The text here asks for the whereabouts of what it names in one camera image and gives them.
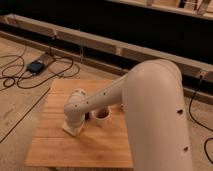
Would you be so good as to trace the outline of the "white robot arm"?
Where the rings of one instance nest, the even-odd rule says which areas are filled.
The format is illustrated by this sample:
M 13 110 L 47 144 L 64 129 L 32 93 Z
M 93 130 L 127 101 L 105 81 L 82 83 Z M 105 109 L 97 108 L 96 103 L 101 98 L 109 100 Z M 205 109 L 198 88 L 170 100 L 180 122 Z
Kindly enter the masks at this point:
M 62 129 L 81 132 L 85 114 L 123 105 L 134 171 L 193 171 L 182 74 L 169 60 L 147 60 L 87 96 L 75 90 L 64 105 Z

